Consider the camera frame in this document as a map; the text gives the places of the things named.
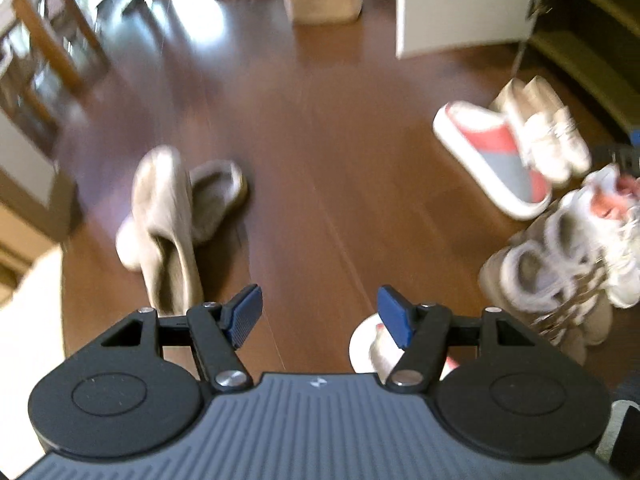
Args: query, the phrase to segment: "shoe sole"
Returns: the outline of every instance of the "shoe sole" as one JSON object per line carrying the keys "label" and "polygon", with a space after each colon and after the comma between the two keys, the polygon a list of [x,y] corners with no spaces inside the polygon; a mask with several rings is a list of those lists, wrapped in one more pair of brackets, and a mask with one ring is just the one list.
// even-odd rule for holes
{"label": "shoe sole", "polygon": [[551,202],[551,193],[539,203],[527,203],[516,197],[498,178],[482,155],[466,140],[447,117],[442,107],[433,120],[433,133],[443,146],[464,166],[485,195],[508,216],[516,220],[531,220]]}

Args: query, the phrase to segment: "white wall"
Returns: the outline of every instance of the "white wall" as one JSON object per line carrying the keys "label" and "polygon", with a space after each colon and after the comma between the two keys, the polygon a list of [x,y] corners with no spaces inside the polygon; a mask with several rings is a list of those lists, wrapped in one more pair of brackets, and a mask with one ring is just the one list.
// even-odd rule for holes
{"label": "white wall", "polygon": [[529,0],[398,0],[397,54],[501,43],[528,37]]}
{"label": "white wall", "polygon": [[56,168],[1,110],[0,169],[43,206],[49,206]]}
{"label": "white wall", "polygon": [[27,402],[38,381],[65,360],[61,291],[62,248],[55,246],[0,308],[0,471],[8,478],[44,455]]}

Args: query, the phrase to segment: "chair leg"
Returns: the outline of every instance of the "chair leg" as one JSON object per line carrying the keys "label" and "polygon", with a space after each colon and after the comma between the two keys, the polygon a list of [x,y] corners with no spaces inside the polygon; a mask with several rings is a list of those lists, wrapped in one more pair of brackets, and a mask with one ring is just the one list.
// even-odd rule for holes
{"label": "chair leg", "polygon": [[102,48],[100,39],[98,38],[98,36],[96,36],[94,28],[86,20],[86,17],[84,16],[84,12],[82,12],[82,9],[78,6],[78,2],[76,2],[76,0],[64,0],[64,1],[65,1],[66,8],[69,10],[69,12],[71,12],[72,16],[75,18],[76,23],[78,24],[78,28],[80,29],[80,32],[82,32],[82,35],[86,38],[89,45],[91,45],[91,48],[94,49],[97,52],[98,56],[100,56],[102,60],[108,64],[109,58],[107,57],[107,54]]}
{"label": "chair leg", "polygon": [[14,0],[15,16],[27,27],[31,41],[44,54],[65,86],[72,93],[78,93],[84,86],[71,56],[62,47],[51,24],[40,17],[30,0]]}
{"label": "chair leg", "polygon": [[42,102],[40,96],[33,88],[30,86],[25,87],[22,90],[22,97],[44,123],[50,126],[53,130],[58,129],[58,122],[55,120],[53,115],[51,115],[49,108]]}

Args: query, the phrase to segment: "round pad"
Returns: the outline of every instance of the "round pad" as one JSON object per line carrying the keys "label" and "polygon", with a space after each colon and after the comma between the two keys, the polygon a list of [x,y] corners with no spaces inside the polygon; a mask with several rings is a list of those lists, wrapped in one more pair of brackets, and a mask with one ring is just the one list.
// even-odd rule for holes
{"label": "round pad", "polygon": [[436,405],[453,433],[510,460],[548,460],[596,442],[609,418],[605,387],[559,352],[509,350],[439,384]]}
{"label": "round pad", "polygon": [[174,439],[201,406],[187,370],[152,352],[104,348],[80,351],[44,377],[29,398],[29,417],[44,446],[108,459]]}

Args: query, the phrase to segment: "slipper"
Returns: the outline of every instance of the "slipper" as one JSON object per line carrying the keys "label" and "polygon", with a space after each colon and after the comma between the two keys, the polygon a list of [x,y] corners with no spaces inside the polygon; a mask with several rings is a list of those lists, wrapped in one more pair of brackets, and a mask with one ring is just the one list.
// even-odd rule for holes
{"label": "slipper", "polygon": [[152,307],[183,315],[204,295],[191,241],[191,183],[171,146],[147,153],[131,195],[132,232]]}
{"label": "slipper", "polygon": [[[383,384],[403,355],[404,351],[398,348],[379,314],[373,314],[360,323],[349,342],[353,371],[357,374],[377,373]],[[447,357],[440,380],[457,366],[453,359]]]}
{"label": "slipper", "polygon": [[[212,160],[190,171],[193,188],[191,237],[197,247],[209,241],[224,217],[244,202],[248,186],[242,171],[231,160]],[[116,234],[116,251],[122,265],[140,270],[140,250],[129,214]]]}

